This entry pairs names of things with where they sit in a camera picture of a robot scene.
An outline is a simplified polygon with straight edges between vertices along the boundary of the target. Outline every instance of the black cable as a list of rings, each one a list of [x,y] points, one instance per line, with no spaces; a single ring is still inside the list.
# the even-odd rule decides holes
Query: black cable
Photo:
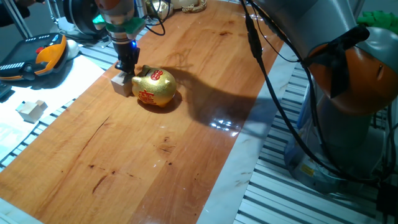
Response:
[[[248,1],[251,2],[253,8],[255,8],[255,6],[254,6],[255,4],[253,4],[251,0],[248,0]],[[241,4],[242,4],[242,6],[243,6],[243,8],[244,8],[244,11],[245,11],[245,13],[246,13],[246,16],[245,16],[245,18],[246,18],[246,27],[248,28],[248,37],[249,37],[249,43],[250,43],[250,46],[251,46],[252,54],[253,54],[254,58],[257,60],[258,64],[260,65],[260,68],[261,68],[261,70],[262,70],[262,72],[263,72],[263,75],[264,75],[264,77],[265,77],[265,79],[266,79],[267,87],[268,87],[268,89],[269,89],[269,92],[270,92],[270,94],[271,94],[271,97],[272,97],[272,99],[273,99],[273,101],[274,101],[274,103],[275,103],[277,109],[279,110],[279,113],[281,114],[281,116],[282,116],[282,118],[284,119],[284,121],[285,121],[287,127],[289,128],[290,132],[293,134],[295,140],[296,140],[297,143],[300,145],[300,147],[303,149],[303,151],[304,151],[311,159],[313,159],[317,164],[323,166],[323,167],[326,168],[329,172],[331,172],[332,174],[337,175],[338,177],[342,177],[342,178],[344,178],[344,179],[346,179],[346,180],[350,180],[350,181],[352,181],[352,182],[359,182],[359,183],[363,183],[363,184],[376,184],[376,183],[379,183],[380,178],[378,178],[378,177],[377,177],[377,178],[374,178],[374,179],[359,179],[359,178],[353,177],[352,175],[349,175],[349,174],[347,174],[347,173],[345,173],[345,172],[342,172],[342,171],[340,171],[340,170],[339,170],[339,171],[336,171],[336,170],[334,170],[334,169],[332,169],[332,168],[330,168],[330,167],[324,165],[324,163],[323,163],[321,160],[319,160],[319,158],[317,158],[317,157],[312,153],[312,151],[307,147],[307,145],[305,145],[305,143],[303,142],[303,140],[301,139],[301,137],[299,136],[299,134],[298,134],[298,133],[296,132],[296,130],[293,128],[291,122],[289,121],[288,117],[286,116],[286,114],[285,114],[283,108],[281,107],[281,105],[280,105],[280,103],[279,103],[279,101],[278,101],[278,99],[277,99],[277,97],[276,97],[276,95],[275,95],[275,92],[274,92],[273,87],[272,87],[272,85],[271,85],[271,81],[269,80],[269,78],[268,78],[268,76],[267,76],[267,72],[266,72],[266,69],[265,69],[265,67],[264,67],[264,62],[262,61],[262,57],[261,57],[261,55],[262,55],[261,43],[260,43],[260,47],[259,47],[258,44],[256,43],[256,40],[258,39],[257,30],[256,30],[256,28],[254,27],[254,23],[253,23],[252,19],[250,18],[250,15],[249,15],[249,13],[248,13],[248,10],[246,9],[245,4],[243,3],[243,0],[241,0]],[[270,20],[271,20],[271,19],[268,18],[268,26],[272,25],[272,26],[274,26],[274,29],[275,29],[275,26],[276,26],[276,25],[275,25],[275,24],[272,24],[272,21],[270,22]],[[287,38],[284,36],[284,34],[282,34],[282,32],[281,32],[280,30],[279,30],[279,32],[280,32],[280,33],[279,33],[278,36],[279,36],[282,40],[284,40],[284,39],[287,40]],[[292,50],[297,54],[297,57],[299,58],[299,60],[301,60],[300,55],[297,53],[297,50],[292,46],[292,44],[289,42],[288,45],[289,45],[289,46],[292,48]],[[310,76],[310,73],[309,73],[308,68],[305,67],[304,69],[305,69],[305,71],[306,71],[308,80],[309,80],[309,82],[310,82],[310,99],[311,99],[311,107],[312,107],[311,112],[312,112],[312,116],[313,116],[313,122],[314,122],[314,125],[316,125],[316,127],[317,127],[318,137],[320,138],[320,145],[321,145],[322,149],[325,150],[325,149],[326,149],[325,140],[323,139],[322,132],[321,132],[320,127],[319,127],[319,125],[318,125],[318,115],[317,115],[317,111],[316,111],[316,108],[317,108],[317,107],[316,107],[316,98],[315,98],[315,92],[314,92],[314,89],[313,89],[312,79],[311,79],[311,76]],[[330,156],[330,153],[329,153],[328,150],[326,150],[325,153],[326,153],[326,156],[327,156],[327,155]]]
[[[250,2],[251,4],[252,4],[252,6],[253,6],[253,8],[256,10],[259,10],[259,8],[258,8],[258,6],[256,6],[254,3],[252,3],[252,1],[251,0],[248,0],[248,2]],[[272,20],[269,18],[269,17],[267,17],[267,15],[264,13],[264,12],[262,12],[262,11],[259,11],[259,13],[260,14],[262,14],[264,17],[263,17],[263,19],[264,19],[264,21],[267,21],[268,23],[266,23],[270,28],[272,28],[273,27],[273,31],[274,32],[279,32],[280,34],[279,34],[279,36],[281,37],[281,39],[282,40],[287,40],[287,37],[284,35],[284,34],[282,34],[282,32],[280,31],[280,29],[276,26],[276,24],[274,24],[273,22],[272,22]],[[293,45],[289,42],[288,43],[288,45],[290,46],[290,48],[292,48],[292,50],[296,53],[296,55],[297,55],[297,57],[298,57],[298,59],[300,60],[300,61],[302,61],[302,58],[300,58],[300,55],[297,53],[297,50],[295,50],[294,49],[294,47],[293,47]],[[330,167],[325,167],[326,169],[328,169],[330,172],[332,172],[332,173],[334,173],[335,175],[338,175],[338,176],[340,176],[340,177],[343,177],[343,178],[345,178],[345,179],[347,179],[347,180],[350,180],[350,181],[354,181],[354,182],[361,182],[361,183],[364,183],[364,184],[374,184],[374,183],[376,183],[376,182],[379,182],[379,178],[375,178],[375,179],[358,179],[358,178],[356,178],[356,177],[353,177],[352,175],[349,175],[349,174],[347,174],[347,173],[345,173],[343,170],[341,170],[339,167],[338,167],[338,164],[336,163],[336,161],[334,160],[334,158],[331,156],[331,154],[330,154],[330,151],[326,148],[326,144],[325,144],[325,140],[324,140],[324,138],[323,138],[323,135],[322,135],[322,131],[321,131],[321,129],[320,129],[320,125],[319,125],[319,120],[318,120],[318,113],[317,113],[317,102],[316,102],[316,96],[315,96],[315,91],[314,91],[314,88],[313,88],[313,83],[312,83],[312,78],[311,78],[311,74],[310,74],[310,72],[309,72],[309,70],[308,70],[308,68],[307,67],[303,67],[304,68],[304,70],[306,71],[306,74],[307,74],[307,78],[308,78],[308,81],[309,81],[309,84],[310,84],[310,103],[311,103],[311,112],[312,112],[312,119],[313,119],[313,124],[314,124],[314,127],[316,127],[317,129],[317,135],[318,135],[318,137],[319,137],[319,139],[320,139],[320,146],[321,146],[321,148],[322,148],[322,150],[323,150],[323,152],[324,152],[324,154],[326,155],[326,158],[329,160],[329,162],[334,166],[334,167],[336,167],[336,169],[339,171],[339,172],[332,172],[330,169],[332,169],[332,168],[330,168]]]
[[[274,50],[274,52],[277,53],[281,58],[283,58],[283,59],[284,59],[285,61],[287,61],[287,62],[292,62],[292,63],[299,62],[300,60],[292,61],[292,60],[286,59],[285,57],[283,57],[283,56],[275,49],[274,46],[272,46],[272,44],[268,41],[267,37],[262,33],[262,30],[261,30],[261,28],[260,28],[259,18],[257,17],[256,10],[253,10],[253,11],[254,11],[254,15],[256,15],[257,27],[259,28],[259,31],[260,31],[262,37],[264,38],[264,40],[266,40],[266,42],[267,42],[267,43],[269,44],[269,46]]]
[[[161,0],[159,0],[159,6],[157,7],[157,11],[156,12],[159,12],[160,5],[162,5],[162,1]]]
[[[170,0],[166,0],[166,1],[167,1],[168,9],[167,9],[166,17],[162,20],[162,22],[165,22],[169,18],[169,14],[170,14]],[[158,24],[154,24],[154,25],[149,24],[149,25],[150,26],[159,26],[160,22]]]
[[[152,10],[155,12],[156,18],[159,20],[160,26],[162,26],[163,34],[160,34],[160,33],[158,33],[158,32],[153,31],[152,29],[150,29],[150,28],[148,27],[148,25],[146,25],[145,27],[146,27],[149,31],[151,31],[152,33],[154,33],[154,34],[156,34],[156,35],[159,35],[159,36],[163,36],[163,35],[166,34],[166,30],[164,29],[163,21],[160,19],[159,15],[158,15],[158,13],[157,13],[157,11],[156,11],[156,9],[155,9],[154,2],[153,2],[152,0],[149,0],[149,2],[150,2],[150,6],[151,6]]]
[[[389,105],[387,108],[387,123],[388,123],[388,128],[389,128],[389,133],[387,135],[387,139],[390,140],[391,144],[391,165],[387,167],[387,170],[385,171],[384,175],[381,177],[382,180],[387,179],[393,172],[394,168],[396,166],[397,162],[397,152],[396,152],[396,143],[395,143],[395,130],[398,126],[398,124],[395,124],[392,126],[392,106]]]

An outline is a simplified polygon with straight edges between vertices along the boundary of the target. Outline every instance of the gold piggy bank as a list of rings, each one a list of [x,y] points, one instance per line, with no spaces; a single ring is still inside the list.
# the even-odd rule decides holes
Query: gold piggy bank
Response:
[[[177,89],[174,77],[168,71],[145,65],[138,76],[132,78],[132,93],[143,103],[165,107]]]

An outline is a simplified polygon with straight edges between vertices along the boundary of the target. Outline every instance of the wooden block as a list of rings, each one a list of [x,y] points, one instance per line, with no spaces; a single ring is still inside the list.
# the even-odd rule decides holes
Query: wooden block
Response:
[[[42,100],[37,100],[36,101],[36,104],[44,111],[45,109],[47,109],[47,104],[45,104],[45,102],[44,101],[42,101]]]
[[[127,97],[132,95],[132,90],[131,90],[132,83],[131,79],[123,83],[125,76],[126,76],[125,72],[120,72],[118,75],[116,75],[111,79],[111,83],[113,86],[113,90],[116,93],[119,93],[120,95]]]
[[[37,103],[26,102],[21,104],[17,111],[24,121],[36,123],[43,115],[43,110]]]

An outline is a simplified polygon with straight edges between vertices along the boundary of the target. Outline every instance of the wood grain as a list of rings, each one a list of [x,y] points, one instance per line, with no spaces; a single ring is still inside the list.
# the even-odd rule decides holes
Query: wood grain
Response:
[[[110,68],[0,173],[1,198],[44,223],[196,222],[264,77],[238,4],[208,1],[165,28],[138,42],[139,65],[176,77],[173,101],[118,95]],[[269,70],[276,54],[263,46]]]

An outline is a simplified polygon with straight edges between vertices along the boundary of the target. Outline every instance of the orange device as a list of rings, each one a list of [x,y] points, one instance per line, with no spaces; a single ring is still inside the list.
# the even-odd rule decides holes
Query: orange device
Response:
[[[0,80],[34,80],[38,75],[58,72],[68,56],[67,39],[44,34],[20,41],[0,63]]]

